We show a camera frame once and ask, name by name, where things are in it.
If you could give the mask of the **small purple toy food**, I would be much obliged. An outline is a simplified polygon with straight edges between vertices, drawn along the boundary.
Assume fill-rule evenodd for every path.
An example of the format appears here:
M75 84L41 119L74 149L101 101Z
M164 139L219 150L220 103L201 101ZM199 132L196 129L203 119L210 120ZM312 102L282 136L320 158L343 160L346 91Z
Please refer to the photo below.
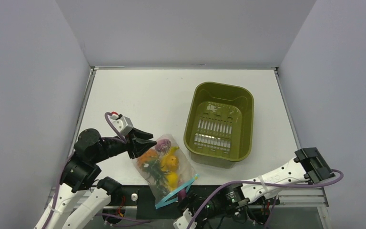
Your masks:
M184 181L182 179L179 180L178 185L182 186L184 184ZM186 198L187 194L186 194L186 190L185 188L182 188L181 190L178 191L177 193L177 198L178 201L181 202L182 200L184 200Z

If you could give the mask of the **orange toy pineapple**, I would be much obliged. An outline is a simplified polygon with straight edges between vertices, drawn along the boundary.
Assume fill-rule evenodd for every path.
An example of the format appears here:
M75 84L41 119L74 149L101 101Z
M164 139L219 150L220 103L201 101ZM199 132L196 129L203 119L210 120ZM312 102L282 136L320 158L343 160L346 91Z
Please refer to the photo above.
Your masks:
M169 193L166 187L166 172L162 171L160 158L154 149L149 149L142 156L136 159L136 165L142 177L148 182L151 188L160 195Z

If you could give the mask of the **purple red onion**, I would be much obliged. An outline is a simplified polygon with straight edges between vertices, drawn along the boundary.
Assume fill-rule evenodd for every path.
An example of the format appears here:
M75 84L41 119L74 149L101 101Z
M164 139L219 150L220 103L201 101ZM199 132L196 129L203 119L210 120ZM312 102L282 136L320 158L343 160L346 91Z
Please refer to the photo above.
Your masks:
M171 141L167 138L164 138L157 141L155 150L161 154L166 154L170 150L171 146Z

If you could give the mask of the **clear zip top bag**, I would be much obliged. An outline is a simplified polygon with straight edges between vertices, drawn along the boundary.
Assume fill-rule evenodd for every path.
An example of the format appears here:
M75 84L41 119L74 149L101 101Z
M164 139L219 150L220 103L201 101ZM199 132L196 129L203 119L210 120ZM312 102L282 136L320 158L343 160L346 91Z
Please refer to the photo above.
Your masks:
M200 175L171 134L162 135L156 142L135 159L135 167L155 197L155 209L160 209L177 202L178 193L188 192Z

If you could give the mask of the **yellow toy banana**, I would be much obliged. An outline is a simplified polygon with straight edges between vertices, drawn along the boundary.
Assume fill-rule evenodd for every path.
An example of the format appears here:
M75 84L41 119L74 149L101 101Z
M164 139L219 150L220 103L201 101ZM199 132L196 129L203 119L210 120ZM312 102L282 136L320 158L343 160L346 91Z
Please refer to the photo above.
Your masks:
M178 146L173 146L170 150L163 156L160 161L161 170L164 172L176 172L179 168L180 161L178 156L175 155L176 151L180 148Z

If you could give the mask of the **olive green plastic basket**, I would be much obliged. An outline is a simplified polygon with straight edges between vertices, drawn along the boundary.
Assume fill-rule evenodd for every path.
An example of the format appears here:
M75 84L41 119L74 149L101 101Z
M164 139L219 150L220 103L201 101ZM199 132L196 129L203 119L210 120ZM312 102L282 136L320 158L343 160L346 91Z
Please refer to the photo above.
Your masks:
M232 168L252 149L254 97L247 89L204 82L194 91L183 141L196 163Z

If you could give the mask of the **yellow toy pear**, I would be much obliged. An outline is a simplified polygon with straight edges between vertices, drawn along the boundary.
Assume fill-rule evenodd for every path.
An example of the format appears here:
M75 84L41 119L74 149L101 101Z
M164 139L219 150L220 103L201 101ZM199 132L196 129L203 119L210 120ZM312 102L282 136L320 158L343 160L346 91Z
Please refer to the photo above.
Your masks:
M179 185L179 175L176 172L169 172L165 175L166 185L170 191L178 188Z

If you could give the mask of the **small orange toy fruit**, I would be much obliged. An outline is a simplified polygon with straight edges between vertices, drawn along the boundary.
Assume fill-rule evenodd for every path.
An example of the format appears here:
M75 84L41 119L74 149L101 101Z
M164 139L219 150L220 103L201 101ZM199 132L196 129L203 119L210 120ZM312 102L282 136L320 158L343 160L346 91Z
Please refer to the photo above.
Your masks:
M165 166L169 171L177 171L180 165L179 158L175 155L169 155L165 158Z

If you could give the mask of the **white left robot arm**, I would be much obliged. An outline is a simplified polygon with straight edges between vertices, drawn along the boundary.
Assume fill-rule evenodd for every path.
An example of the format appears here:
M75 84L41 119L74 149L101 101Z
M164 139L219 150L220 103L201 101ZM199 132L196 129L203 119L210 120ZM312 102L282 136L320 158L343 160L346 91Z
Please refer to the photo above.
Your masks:
M111 177L98 179L99 162L128 153L130 159L142 156L157 144L153 135L133 128L122 140L102 137L98 130L82 131L74 144L55 193L36 224L37 229L82 229L111 201L120 196L122 185Z

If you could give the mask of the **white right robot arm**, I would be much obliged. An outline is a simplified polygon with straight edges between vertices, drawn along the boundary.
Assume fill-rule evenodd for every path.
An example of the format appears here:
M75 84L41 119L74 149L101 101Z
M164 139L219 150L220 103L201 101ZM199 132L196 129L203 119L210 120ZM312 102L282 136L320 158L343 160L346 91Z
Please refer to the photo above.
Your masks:
M179 204L182 216L177 224L194 226L219 215L231 217L253 203L275 197L284 188L325 187L335 182L335 173L317 148L302 148L279 168L252 179L227 182L206 198L190 192Z

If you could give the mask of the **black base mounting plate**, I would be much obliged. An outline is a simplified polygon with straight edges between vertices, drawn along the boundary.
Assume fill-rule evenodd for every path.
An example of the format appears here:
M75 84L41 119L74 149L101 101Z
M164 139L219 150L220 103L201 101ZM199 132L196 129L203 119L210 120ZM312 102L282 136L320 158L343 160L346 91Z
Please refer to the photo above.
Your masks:
M249 198L242 193L241 187L240 184L233 184L218 191L201 210L196 221L228 217L239 222L251 219L258 224L265 223L273 204L280 203L279 198L261 196L255 202L248 203ZM173 196L171 204L156 209L155 197L149 186L123 186L122 193L112 197L107 208L102 210L102 218L117 224L121 221L120 217L126 217L127 208L132 207L136 210L136 219L176 219L186 209L195 213L215 189L216 185L193 185L189 190L182 190Z

